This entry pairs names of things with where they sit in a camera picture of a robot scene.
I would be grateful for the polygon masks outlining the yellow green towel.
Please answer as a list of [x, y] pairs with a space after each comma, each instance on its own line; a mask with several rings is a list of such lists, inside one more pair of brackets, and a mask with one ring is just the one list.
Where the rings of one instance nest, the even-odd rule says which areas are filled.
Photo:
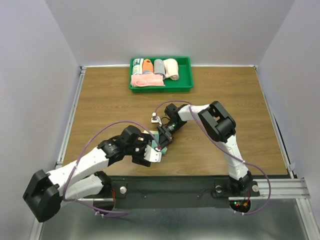
[[[154, 135], [154, 137], [155, 137], [156, 140], [158, 141], [158, 140], [159, 140], [159, 132], [158, 132], [158, 131], [154, 131], [154, 130], [151, 130], [150, 132]], [[158, 145], [157, 145], [157, 143], [155, 142], [154, 139], [153, 139], [152, 142], [151, 142], [151, 147], [152, 147], [153, 149], [156, 149], [156, 148], [158, 147]], [[164, 148], [161, 149], [160, 152], [161, 152], [162, 155], [165, 155], [166, 152], [167, 152], [167, 150], [168, 150], [168, 148], [167, 148], [167, 147], [164, 147]]]

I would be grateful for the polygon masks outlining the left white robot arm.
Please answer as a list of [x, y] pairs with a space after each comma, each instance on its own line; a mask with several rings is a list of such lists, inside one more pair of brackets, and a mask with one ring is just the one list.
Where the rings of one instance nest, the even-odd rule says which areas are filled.
[[79, 199], [112, 191], [110, 178], [101, 170], [131, 156], [132, 162], [149, 167], [162, 154], [152, 147], [152, 134], [129, 125], [120, 135], [104, 140], [79, 159], [55, 170], [35, 172], [22, 196], [38, 222], [54, 217], [63, 205]]

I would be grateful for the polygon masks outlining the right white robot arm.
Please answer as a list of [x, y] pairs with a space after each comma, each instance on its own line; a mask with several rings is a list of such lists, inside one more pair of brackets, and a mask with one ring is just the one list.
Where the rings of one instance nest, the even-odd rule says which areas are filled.
[[166, 124], [152, 113], [151, 122], [158, 123], [158, 142], [162, 148], [174, 140], [174, 134], [188, 121], [195, 121], [213, 144], [223, 152], [228, 167], [231, 192], [242, 195], [248, 190], [253, 177], [241, 156], [236, 139], [236, 122], [219, 101], [206, 105], [193, 105], [187, 101], [181, 106], [167, 102], [164, 113]]

